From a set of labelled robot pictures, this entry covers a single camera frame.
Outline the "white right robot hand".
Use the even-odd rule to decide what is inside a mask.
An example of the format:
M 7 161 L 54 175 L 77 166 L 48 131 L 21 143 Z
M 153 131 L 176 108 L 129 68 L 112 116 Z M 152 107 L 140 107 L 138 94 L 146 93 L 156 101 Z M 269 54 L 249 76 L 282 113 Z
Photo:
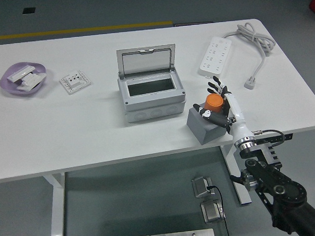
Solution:
M 205 106 L 193 104 L 195 111 L 208 122 L 225 128 L 228 134 L 232 136 L 235 147 L 238 148 L 244 144 L 249 147 L 254 146 L 256 143 L 254 133 L 247 128 L 244 115 L 235 96 L 228 91 L 227 86 L 216 76 L 213 76 L 213 81 L 208 83 L 207 91 L 223 99 L 223 113 L 214 112 Z

